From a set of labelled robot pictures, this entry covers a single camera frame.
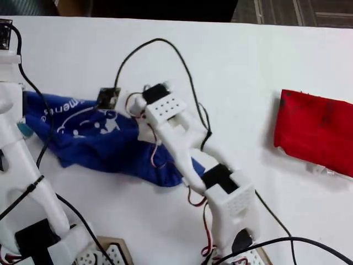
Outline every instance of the white plastic bracket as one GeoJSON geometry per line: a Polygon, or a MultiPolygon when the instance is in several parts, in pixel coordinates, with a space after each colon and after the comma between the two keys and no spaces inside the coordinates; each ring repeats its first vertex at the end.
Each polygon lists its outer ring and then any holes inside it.
{"type": "Polygon", "coordinates": [[[232,253],[236,235],[246,229],[252,240],[259,237],[259,219],[254,198],[255,189],[249,178],[236,170],[232,156],[212,135],[205,143],[203,152],[214,157],[233,173],[230,178],[237,189],[226,193],[219,184],[209,189],[195,172],[191,162],[191,149],[199,149],[207,130],[198,119],[187,110],[186,104],[174,93],[147,105],[142,96],[135,100],[134,110],[145,111],[149,122],[174,159],[174,164],[183,176],[183,182],[192,190],[207,197],[213,216],[212,235],[221,256],[232,253]],[[174,124],[181,125],[184,132],[176,130],[174,124]]]}

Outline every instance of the dark floor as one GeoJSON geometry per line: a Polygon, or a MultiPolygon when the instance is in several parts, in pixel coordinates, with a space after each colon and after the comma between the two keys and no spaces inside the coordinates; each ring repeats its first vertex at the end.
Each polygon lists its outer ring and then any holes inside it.
{"type": "Polygon", "coordinates": [[[353,0],[239,0],[232,22],[353,28],[353,0]]]}

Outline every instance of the perforated plastic part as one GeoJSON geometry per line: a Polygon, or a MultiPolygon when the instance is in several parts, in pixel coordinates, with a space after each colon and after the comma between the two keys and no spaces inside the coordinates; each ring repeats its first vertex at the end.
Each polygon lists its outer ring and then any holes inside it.
{"type": "MultiPolygon", "coordinates": [[[[258,254],[258,252],[256,250],[251,250],[251,251],[248,251],[244,254],[241,254],[241,255],[233,258],[231,260],[231,262],[235,262],[243,257],[248,259],[248,265],[266,265],[266,263],[261,259],[260,255],[258,254]]],[[[244,265],[244,264],[245,264],[245,262],[234,263],[234,265],[244,265]]]]}
{"type": "Polygon", "coordinates": [[[157,126],[177,113],[180,113],[185,108],[186,104],[184,102],[178,100],[174,94],[170,94],[148,105],[146,107],[146,117],[152,125],[157,126]]]}
{"type": "MultiPolygon", "coordinates": [[[[127,265],[117,245],[110,245],[107,254],[116,265],[127,265]]],[[[111,265],[108,259],[97,250],[89,249],[76,258],[78,265],[111,265]]]]}

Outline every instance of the black wire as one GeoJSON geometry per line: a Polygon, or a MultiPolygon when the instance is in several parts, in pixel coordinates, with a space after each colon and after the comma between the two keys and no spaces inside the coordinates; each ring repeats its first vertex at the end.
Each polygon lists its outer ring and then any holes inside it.
{"type": "Polygon", "coordinates": [[[305,243],[317,246],[317,247],[319,247],[319,248],[331,253],[332,255],[334,255],[335,257],[339,258],[340,260],[342,260],[346,264],[353,265],[353,261],[351,259],[347,258],[346,256],[344,256],[340,252],[334,250],[333,248],[330,248],[330,247],[326,246],[325,244],[322,244],[322,243],[319,243],[317,241],[314,241],[314,240],[311,240],[311,239],[307,239],[307,238],[304,238],[304,237],[294,237],[294,236],[280,237],[278,239],[277,238],[276,239],[272,239],[272,240],[269,240],[269,241],[265,241],[263,243],[259,243],[259,244],[247,247],[247,248],[245,248],[245,249],[243,249],[241,251],[234,252],[234,253],[232,253],[232,254],[230,254],[228,256],[225,256],[225,257],[221,258],[214,265],[221,264],[223,261],[226,261],[227,259],[232,258],[232,257],[236,257],[237,255],[242,254],[244,252],[247,252],[247,251],[250,251],[250,250],[254,250],[254,249],[259,248],[259,247],[264,247],[264,246],[267,246],[267,245],[271,245],[273,243],[282,242],[282,241],[301,241],[301,242],[305,242],[305,243]]]}
{"type": "Polygon", "coordinates": [[[57,198],[62,201],[64,204],[66,204],[81,220],[81,222],[83,223],[83,225],[86,227],[88,233],[90,234],[90,236],[92,237],[94,243],[97,245],[97,247],[99,248],[99,250],[103,253],[103,255],[106,257],[106,259],[110,262],[111,265],[114,265],[114,262],[111,260],[111,258],[109,257],[109,255],[107,254],[107,252],[104,250],[104,248],[101,246],[101,244],[99,243],[98,239],[96,238],[96,236],[94,235],[93,231],[91,230],[91,228],[89,227],[89,225],[87,224],[86,220],[84,219],[84,217],[82,216],[82,214],[71,204],[69,203],[66,199],[64,199],[63,197],[61,197],[59,194],[56,193],[57,198]]]}
{"type": "MultiPolygon", "coordinates": [[[[292,236],[289,230],[286,228],[286,226],[281,222],[281,220],[275,215],[275,213],[270,209],[270,207],[265,203],[263,198],[260,196],[257,190],[255,190],[256,196],[259,198],[260,202],[264,205],[264,207],[267,209],[267,211],[272,215],[272,217],[279,223],[279,225],[286,231],[287,235],[290,237],[292,236]]],[[[292,258],[293,258],[293,264],[297,265],[296,261],[296,255],[294,252],[294,243],[291,241],[291,250],[292,250],[292,258]]]]}
{"type": "Polygon", "coordinates": [[[206,134],[206,137],[204,138],[204,140],[202,141],[201,146],[200,146],[200,150],[203,151],[206,141],[212,136],[212,131],[211,131],[211,123],[210,123],[210,117],[208,116],[208,112],[207,112],[206,108],[201,103],[199,103],[199,105],[204,110],[205,115],[206,115],[206,120],[207,120],[207,134],[206,134]]]}
{"type": "Polygon", "coordinates": [[[207,125],[206,125],[206,123],[205,123],[205,120],[204,120],[204,117],[202,117],[202,114],[201,114],[201,109],[200,109],[200,106],[199,106],[199,101],[197,100],[197,95],[196,95],[196,91],[195,91],[195,87],[194,87],[194,82],[192,81],[192,76],[191,76],[191,73],[190,73],[190,71],[189,71],[189,68],[188,68],[188,66],[186,65],[186,62],[185,62],[184,58],[182,57],[180,51],[179,51],[179,50],[177,49],[177,47],[175,47],[175,45],[174,45],[173,43],[171,43],[169,40],[162,39],[162,38],[156,38],[156,39],[153,39],[153,40],[150,40],[150,41],[147,41],[147,42],[141,44],[139,47],[135,48],[131,53],[129,53],[129,55],[123,60],[123,62],[121,63],[121,65],[120,65],[120,67],[119,67],[119,70],[118,70],[118,72],[117,72],[117,74],[116,74],[116,78],[115,78],[115,82],[114,82],[114,87],[117,88],[117,82],[118,82],[118,80],[119,80],[119,76],[120,76],[121,70],[122,70],[122,68],[124,67],[124,65],[126,64],[126,62],[130,59],[130,57],[131,57],[132,55],[134,55],[136,52],[138,52],[140,49],[142,49],[143,47],[145,47],[145,46],[147,46],[147,45],[149,45],[149,44],[151,44],[151,43],[155,43],[156,41],[161,41],[161,42],[163,42],[163,43],[167,43],[167,44],[169,44],[169,45],[174,49],[174,51],[176,52],[176,54],[178,54],[178,56],[179,56],[181,62],[183,63],[183,66],[184,66],[184,68],[185,68],[185,70],[186,70],[186,73],[188,74],[189,81],[190,81],[190,85],[191,85],[192,94],[193,94],[193,96],[194,96],[194,100],[195,100],[195,104],[196,104],[197,112],[198,112],[198,114],[199,114],[199,117],[200,117],[200,120],[201,120],[203,126],[204,126],[205,129],[207,130],[206,137],[205,137],[205,139],[203,140],[202,145],[201,145],[201,150],[202,150],[202,149],[204,148],[204,145],[205,145],[207,139],[212,135],[211,128],[210,128],[210,122],[207,121],[207,123],[208,123],[208,127],[207,127],[207,125]]]}
{"type": "MultiPolygon", "coordinates": [[[[44,146],[42,148],[42,150],[40,151],[39,155],[38,155],[38,159],[36,162],[37,167],[39,168],[40,166],[40,162],[43,158],[43,155],[45,153],[45,151],[47,150],[48,146],[49,146],[49,142],[52,139],[53,133],[54,133],[54,119],[53,116],[50,112],[50,108],[48,105],[48,102],[46,101],[45,97],[43,96],[43,94],[40,92],[40,90],[32,83],[32,81],[30,79],[28,79],[27,75],[25,74],[23,67],[22,67],[22,55],[21,55],[21,49],[22,49],[22,37],[21,37],[21,33],[19,32],[19,30],[12,24],[8,24],[8,23],[0,23],[0,25],[2,26],[6,26],[9,27],[12,31],[15,32],[16,36],[17,36],[17,40],[18,40],[18,44],[17,44],[17,55],[19,55],[21,57],[21,62],[19,63],[18,67],[20,70],[21,75],[23,76],[23,78],[30,84],[30,86],[34,89],[34,91],[38,94],[38,96],[42,99],[42,101],[45,104],[45,108],[48,112],[48,116],[50,117],[50,130],[49,130],[49,134],[48,137],[44,143],[44,146]]],[[[8,215],[10,213],[11,210],[13,210],[24,198],[26,198],[26,196],[31,193],[36,186],[39,184],[40,181],[42,181],[44,179],[44,176],[42,175],[40,178],[38,178],[34,183],[32,183],[30,186],[27,187],[26,191],[24,193],[21,194],[21,196],[19,198],[17,198],[8,208],[6,208],[5,211],[3,211],[0,214],[0,220],[2,220],[6,215],[8,215]]],[[[109,255],[107,254],[107,252],[102,248],[101,244],[98,242],[96,236],[93,234],[92,230],[90,229],[89,225],[87,224],[86,220],[83,218],[83,216],[81,215],[81,213],[73,206],[71,205],[66,199],[64,199],[63,197],[61,197],[60,195],[57,194],[57,197],[60,201],[62,201],[63,203],[65,203],[82,221],[83,225],[85,226],[85,228],[87,229],[87,231],[89,232],[89,234],[91,235],[93,241],[95,242],[95,244],[98,246],[98,248],[100,249],[100,251],[102,252],[102,254],[107,258],[107,260],[114,265],[113,261],[110,259],[109,255]]]]}
{"type": "Polygon", "coordinates": [[[32,191],[34,191],[34,189],[37,187],[37,185],[39,184],[39,182],[41,182],[43,180],[44,176],[40,176],[34,183],[32,183],[31,185],[29,185],[26,189],[26,191],[24,193],[22,193],[20,195],[20,197],[18,197],[13,203],[11,203],[11,205],[6,208],[5,211],[3,211],[1,214],[0,214],[0,221],[2,219],[4,219],[4,217],[6,215],[8,215],[10,213],[10,211],[13,210],[13,208],[15,208],[24,198],[26,198],[26,196],[28,194],[30,194],[32,191]]]}

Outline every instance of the cable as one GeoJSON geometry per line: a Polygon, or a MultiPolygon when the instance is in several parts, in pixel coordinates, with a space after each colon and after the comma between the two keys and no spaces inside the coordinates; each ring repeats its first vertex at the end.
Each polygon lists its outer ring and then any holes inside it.
{"type": "Polygon", "coordinates": [[[32,184],[30,184],[26,191],[24,193],[22,193],[20,195],[20,197],[18,197],[13,203],[11,203],[11,205],[5,209],[5,211],[3,211],[1,214],[0,214],[0,221],[2,219],[4,219],[4,217],[6,215],[8,215],[10,213],[10,211],[13,210],[13,208],[15,208],[24,198],[26,198],[26,196],[28,194],[30,194],[32,191],[34,191],[34,189],[37,187],[37,185],[39,184],[39,182],[41,182],[42,180],[44,179],[44,176],[40,176],[35,182],[33,182],[32,184]]]}
{"type": "Polygon", "coordinates": [[[245,248],[245,249],[243,249],[241,251],[234,252],[232,254],[229,254],[228,256],[225,256],[225,257],[221,258],[214,265],[221,264],[223,261],[226,261],[227,259],[232,258],[232,257],[236,257],[239,254],[242,254],[244,252],[247,252],[247,251],[250,251],[250,250],[254,250],[254,249],[259,248],[259,247],[264,247],[264,246],[267,246],[267,245],[271,245],[273,243],[282,242],[282,241],[300,241],[300,242],[308,243],[310,245],[317,246],[317,247],[319,247],[319,248],[331,253],[332,255],[334,255],[338,259],[342,260],[346,264],[353,265],[353,261],[351,259],[347,258],[346,256],[344,256],[340,252],[334,250],[333,248],[330,248],[330,247],[328,247],[328,246],[326,246],[326,245],[324,245],[322,243],[319,243],[319,242],[311,240],[311,239],[307,239],[307,238],[304,238],[304,237],[294,237],[294,236],[280,237],[280,238],[272,239],[272,240],[269,240],[269,241],[265,241],[263,243],[259,243],[259,244],[247,247],[247,248],[245,248]]]}
{"type": "Polygon", "coordinates": [[[203,199],[202,199],[199,203],[193,203],[193,202],[191,201],[191,188],[190,188],[190,186],[188,186],[188,189],[189,189],[189,192],[188,192],[188,202],[189,202],[192,206],[200,207],[200,206],[202,206],[202,205],[207,201],[207,198],[206,198],[206,197],[203,197],[203,199]]]}
{"type": "Polygon", "coordinates": [[[199,117],[200,117],[200,120],[202,122],[202,125],[205,127],[205,129],[207,130],[207,134],[206,134],[206,137],[205,139],[203,140],[202,144],[201,144],[201,151],[202,149],[204,148],[204,145],[207,141],[207,139],[212,135],[212,131],[211,131],[211,128],[210,128],[210,121],[209,121],[209,118],[208,118],[208,114],[207,114],[207,111],[204,107],[202,107],[206,113],[206,118],[207,118],[207,123],[208,123],[208,126],[206,125],[205,123],[205,120],[204,120],[204,117],[202,116],[201,114],[201,109],[200,109],[200,106],[199,106],[199,101],[197,99],[197,95],[196,95],[196,91],[195,91],[195,87],[194,87],[194,82],[192,81],[192,76],[191,76],[191,73],[189,71],[189,68],[188,66],[186,65],[186,62],[184,60],[184,58],[182,57],[180,51],[177,49],[177,47],[175,47],[175,45],[173,43],[171,43],[169,40],[166,40],[166,39],[162,39],[162,38],[156,38],[156,39],[152,39],[150,41],[147,41],[143,44],[141,44],[139,47],[135,48],[132,52],[129,53],[129,55],[123,60],[123,62],[121,63],[120,67],[119,67],[119,70],[116,74],[116,77],[115,77],[115,82],[114,82],[114,87],[117,88],[117,82],[119,80],[119,77],[120,77],[120,73],[122,71],[122,68],[124,67],[124,65],[126,64],[126,62],[131,58],[131,56],[133,56],[136,52],[138,52],[140,49],[142,49],[143,47],[151,44],[151,43],[155,43],[157,41],[161,41],[163,43],[167,43],[168,45],[170,45],[174,51],[176,52],[176,54],[179,56],[180,60],[181,60],[181,63],[183,64],[185,70],[186,70],[186,73],[188,74],[188,77],[189,77],[189,81],[190,81],[190,85],[191,85],[191,90],[192,90],[192,95],[194,96],[194,100],[195,100],[195,104],[196,104],[196,109],[197,109],[197,112],[199,114],[199,117]]]}
{"type": "MultiPolygon", "coordinates": [[[[259,198],[260,202],[264,205],[264,207],[267,209],[267,211],[272,215],[272,217],[279,223],[279,225],[286,231],[288,236],[292,236],[289,230],[286,228],[286,226],[281,222],[281,220],[275,215],[275,213],[270,209],[270,207],[265,203],[263,198],[260,196],[257,190],[255,190],[256,196],[259,198]]],[[[297,265],[296,261],[296,255],[294,252],[294,243],[291,241],[291,250],[292,250],[292,258],[293,258],[293,264],[297,265]]]]}
{"type": "Polygon", "coordinates": [[[97,247],[99,248],[99,250],[102,252],[102,254],[106,257],[106,259],[110,262],[111,265],[114,265],[114,262],[111,260],[111,258],[109,257],[109,255],[107,254],[107,252],[104,250],[104,248],[101,246],[101,244],[99,243],[98,239],[96,238],[96,236],[94,235],[93,231],[91,230],[91,228],[89,227],[89,225],[87,224],[85,218],[82,216],[82,214],[71,204],[69,203],[66,199],[64,199],[63,197],[61,197],[59,194],[56,193],[57,198],[62,201],[64,204],[66,204],[66,206],[68,206],[81,220],[81,222],[83,223],[83,225],[86,227],[88,233],[90,234],[90,236],[92,237],[94,243],[97,245],[97,247]]]}

